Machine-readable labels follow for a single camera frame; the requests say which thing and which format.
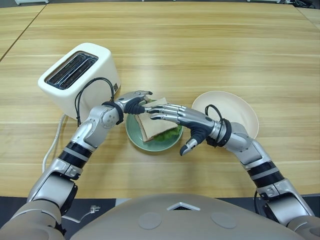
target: toaster slot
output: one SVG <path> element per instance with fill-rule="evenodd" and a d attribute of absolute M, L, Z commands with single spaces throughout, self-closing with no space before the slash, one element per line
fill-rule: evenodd
<path fill-rule="evenodd" d="M 77 81 L 98 57 L 86 52 L 76 52 L 54 70 L 44 81 L 57 89 L 65 90 Z"/>
<path fill-rule="evenodd" d="M 69 77 L 60 85 L 61 89 L 69 88 L 77 79 L 79 79 L 96 61 L 87 59 L 78 69 L 76 69 Z"/>

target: white plate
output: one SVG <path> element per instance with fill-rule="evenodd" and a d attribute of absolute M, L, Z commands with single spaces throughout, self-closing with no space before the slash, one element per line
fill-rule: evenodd
<path fill-rule="evenodd" d="M 205 108 L 209 104 L 215 105 L 223 118 L 242 124 L 251 138 L 257 137 L 259 120 L 253 108 L 245 100 L 225 91 L 208 91 L 194 100 L 192 108 L 205 113 Z M 214 120 L 220 120 L 212 107 L 208 109 L 208 115 Z"/>

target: white toaster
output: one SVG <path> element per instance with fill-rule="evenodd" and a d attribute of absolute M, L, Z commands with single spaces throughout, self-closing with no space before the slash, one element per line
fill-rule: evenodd
<path fill-rule="evenodd" d="M 82 43 L 68 52 L 38 80 L 38 86 L 69 117 L 76 119 L 75 98 L 90 80 L 103 77 L 110 80 L 114 92 L 121 82 L 109 49 Z M 80 99 L 80 118 L 84 121 L 90 110 L 111 98 L 107 82 L 97 80 L 89 85 Z"/>

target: green plate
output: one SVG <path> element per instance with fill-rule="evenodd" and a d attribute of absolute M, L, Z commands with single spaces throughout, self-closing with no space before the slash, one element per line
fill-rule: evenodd
<path fill-rule="evenodd" d="M 140 126 L 135 118 L 134 115 L 129 114 L 126 122 L 125 122 L 125 129 L 126 134 L 128 135 L 129 139 L 136 145 L 137 147 L 150 151 L 150 152 L 159 152 L 171 148 L 175 145 L 178 140 L 181 138 L 183 133 L 183 127 L 180 130 L 179 135 L 173 136 L 168 140 L 165 141 L 155 141 L 150 140 L 148 142 L 144 142 L 140 130 Z"/>

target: bread slice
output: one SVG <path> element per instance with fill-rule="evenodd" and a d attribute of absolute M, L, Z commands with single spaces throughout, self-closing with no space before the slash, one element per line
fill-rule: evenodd
<path fill-rule="evenodd" d="M 157 101 L 149 102 L 144 107 L 152 107 L 156 105 L 167 104 L 166 98 L 161 98 Z M 153 139 L 154 136 L 157 136 L 167 130 L 174 129 L 178 127 L 178 125 L 171 121 L 166 120 L 152 120 L 150 119 L 149 113 L 142 113 L 139 115 L 135 115 L 135 119 L 137 120 L 141 133 L 143 142 L 147 142 Z"/>

